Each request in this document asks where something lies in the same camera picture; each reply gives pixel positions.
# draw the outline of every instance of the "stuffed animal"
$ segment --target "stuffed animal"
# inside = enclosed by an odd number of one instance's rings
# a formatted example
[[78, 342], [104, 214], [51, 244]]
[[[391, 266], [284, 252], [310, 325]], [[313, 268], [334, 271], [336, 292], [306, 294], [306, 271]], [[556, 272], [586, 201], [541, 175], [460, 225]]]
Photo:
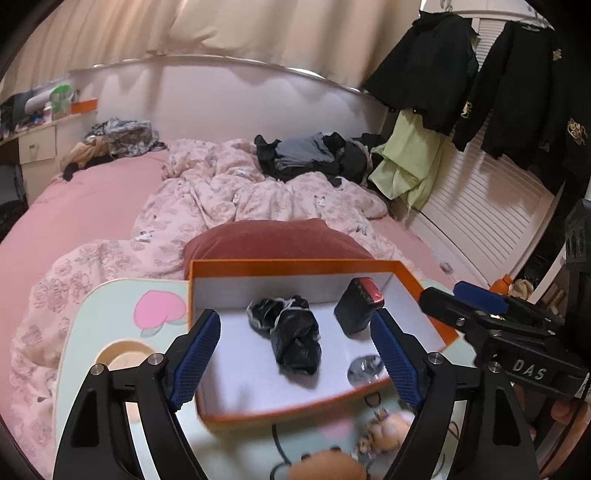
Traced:
[[381, 452], [398, 450], [404, 443], [413, 420], [414, 415], [409, 411], [389, 413], [380, 408], [365, 426], [353, 458], [359, 459], [360, 455], [375, 456]]
[[365, 468], [336, 447], [303, 455], [290, 466], [288, 480], [369, 480]]

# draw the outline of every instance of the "orange bottle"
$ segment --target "orange bottle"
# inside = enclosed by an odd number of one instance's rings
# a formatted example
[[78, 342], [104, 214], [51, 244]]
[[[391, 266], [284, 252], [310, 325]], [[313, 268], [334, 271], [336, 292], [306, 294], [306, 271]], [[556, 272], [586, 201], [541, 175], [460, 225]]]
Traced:
[[489, 290], [494, 293], [500, 293], [501, 295], [508, 295], [509, 286], [512, 283], [513, 279], [509, 275], [503, 275], [503, 278], [495, 280]]

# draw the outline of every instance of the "black jacket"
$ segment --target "black jacket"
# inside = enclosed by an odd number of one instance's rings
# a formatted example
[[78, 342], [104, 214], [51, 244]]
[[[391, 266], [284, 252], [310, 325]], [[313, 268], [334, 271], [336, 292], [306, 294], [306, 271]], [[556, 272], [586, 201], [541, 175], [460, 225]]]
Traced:
[[470, 20], [451, 12], [421, 17], [363, 88], [392, 109], [413, 108], [425, 128], [449, 135], [478, 71]]
[[507, 22], [457, 122], [453, 137], [457, 149], [464, 151], [491, 110], [482, 149], [494, 158], [505, 154], [528, 168], [538, 147], [546, 151], [550, 144], [555, 147], [562, 121], [557, 111], [565, 106], [564, 98], [556, 97], [561, 81], [554, 70], [559, 66], [561, 50], [552, 29]]

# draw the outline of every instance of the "curtain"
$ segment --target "curtain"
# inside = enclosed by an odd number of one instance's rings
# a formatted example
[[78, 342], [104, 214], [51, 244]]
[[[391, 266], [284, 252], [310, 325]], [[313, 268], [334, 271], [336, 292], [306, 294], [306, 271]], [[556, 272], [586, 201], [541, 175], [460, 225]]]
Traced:
[[0, 102], [70, 70], [153, 54], [214, 54], [311, 70], [359, 87], [420, 0], [64, 0], [0, 82]]
[[419, 6], [420, 0], [187, 0], [168, 46], [311, 70], [358, 87]]
[[35, 30], [0, 86], [0, 102], [69, 70], [160, 53], [183, 0], [64, 0]]

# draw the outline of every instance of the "white headboard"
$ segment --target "white headboard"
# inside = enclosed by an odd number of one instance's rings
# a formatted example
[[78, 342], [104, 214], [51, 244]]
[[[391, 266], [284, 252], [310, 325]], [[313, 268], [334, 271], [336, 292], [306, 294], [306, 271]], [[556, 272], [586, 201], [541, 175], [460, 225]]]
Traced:
[[282, 67], [220, 57], [162, 56], [71, 73], [98, 121], [149, 119], [162, 138], [252, 141], [381, 130], [386, 108], [367, 95]]

